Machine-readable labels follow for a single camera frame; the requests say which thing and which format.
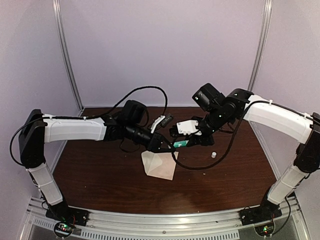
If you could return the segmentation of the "green white glue stick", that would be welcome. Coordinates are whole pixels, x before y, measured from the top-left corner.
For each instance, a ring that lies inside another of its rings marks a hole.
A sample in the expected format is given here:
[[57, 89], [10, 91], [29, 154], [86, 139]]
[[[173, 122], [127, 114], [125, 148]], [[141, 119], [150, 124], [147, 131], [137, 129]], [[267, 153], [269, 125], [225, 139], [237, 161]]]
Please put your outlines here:
[[180, 141], [175, 141], [173, 143], [174, 148], [181, 148], [181, 147], [186, 147], [188, 145], [188, 140], [180, 140]]

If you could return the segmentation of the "beige envelope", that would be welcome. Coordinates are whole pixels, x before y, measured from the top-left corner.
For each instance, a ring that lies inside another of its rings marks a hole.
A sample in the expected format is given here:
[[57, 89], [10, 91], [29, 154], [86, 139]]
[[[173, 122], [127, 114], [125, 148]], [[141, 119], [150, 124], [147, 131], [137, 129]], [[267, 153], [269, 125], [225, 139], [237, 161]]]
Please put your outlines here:
[[144, 151], [141, 153], [141, 159], [147, 176], [169, 181], [173, 180], [176, 162], [171, 153]]

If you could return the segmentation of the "white glue stick cap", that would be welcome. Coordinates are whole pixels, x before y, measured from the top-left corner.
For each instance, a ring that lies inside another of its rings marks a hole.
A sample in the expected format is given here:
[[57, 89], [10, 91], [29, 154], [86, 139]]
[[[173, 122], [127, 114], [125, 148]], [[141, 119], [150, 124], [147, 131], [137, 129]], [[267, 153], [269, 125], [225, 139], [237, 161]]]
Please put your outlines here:
[[216, 156], [217, 156], [217, 153], [216, 153], [215, 151], [213, 151], [213, 152], [211, 153], [211, 157], [214, 159], [214, 158], [216, 158]]

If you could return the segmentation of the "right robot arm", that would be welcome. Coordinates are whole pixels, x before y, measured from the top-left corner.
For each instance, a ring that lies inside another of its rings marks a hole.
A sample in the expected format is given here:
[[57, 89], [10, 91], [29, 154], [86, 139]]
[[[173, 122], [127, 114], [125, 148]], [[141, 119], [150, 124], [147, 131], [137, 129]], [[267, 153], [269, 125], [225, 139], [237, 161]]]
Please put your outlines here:
[[227, 123], [246, 121], [255, 127], [263, 150], [279, 171], [277, 181], [256, 210], [259, 220], [268, 220], [285, 197], [320, 168], [320, 116], [293, 110], [251, 91], [236, 88], [227, 96], [206, 83], [192, 96], [206, 116], [198, 121], [196, 133], [211, 137]]

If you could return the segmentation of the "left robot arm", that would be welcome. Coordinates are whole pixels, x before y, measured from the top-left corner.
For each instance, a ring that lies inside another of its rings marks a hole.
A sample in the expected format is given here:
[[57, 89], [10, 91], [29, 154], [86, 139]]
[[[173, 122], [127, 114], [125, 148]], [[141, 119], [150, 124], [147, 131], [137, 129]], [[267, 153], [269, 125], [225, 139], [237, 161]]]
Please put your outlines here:
[[19, 158], [28, 171], [52, 213], [61, 222], [72, 218], [72, 211], [56, 183], [52, 167], [46, 161], [46, 145], [64, 146], [70, 141], [113, 142], [131, 140], [151, 153], [169, 153], [174, 147], [161, 133], [157, 125], [164, 120], [161, 115], [151, 129], [140, 125], [147, 107], [141, 102], [128, 100], [117, 112], [97, 116], [57, 116], [33, 109], [24, 125], [18, 130]]

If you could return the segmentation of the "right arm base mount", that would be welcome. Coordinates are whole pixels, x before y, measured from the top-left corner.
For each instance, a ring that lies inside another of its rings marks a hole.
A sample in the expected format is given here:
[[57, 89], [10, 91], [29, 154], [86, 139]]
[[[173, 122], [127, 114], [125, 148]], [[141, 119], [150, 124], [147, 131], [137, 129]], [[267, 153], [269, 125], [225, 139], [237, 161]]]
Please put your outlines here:
[[243, 226], [271, 221], [282, 215], [280, 206], [267, 200], [263, 201], [259, 206], [246, 207], [239, 211], [239, 217]]

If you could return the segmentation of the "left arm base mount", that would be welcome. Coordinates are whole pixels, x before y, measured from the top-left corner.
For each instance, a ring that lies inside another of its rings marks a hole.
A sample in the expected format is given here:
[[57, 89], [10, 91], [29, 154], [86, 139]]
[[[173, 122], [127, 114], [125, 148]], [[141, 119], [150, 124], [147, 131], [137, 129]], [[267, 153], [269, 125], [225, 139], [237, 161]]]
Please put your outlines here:
[[47, 210], [45, 213], [47, 218], [83, 227], [87, 225], [89, 211], [76, 207], [70, 207], [64, 196], [62, 196], [62, 202], [54, 205], [49, 204], [46, 198], [44, 198], [44, 200], [47, 205]]

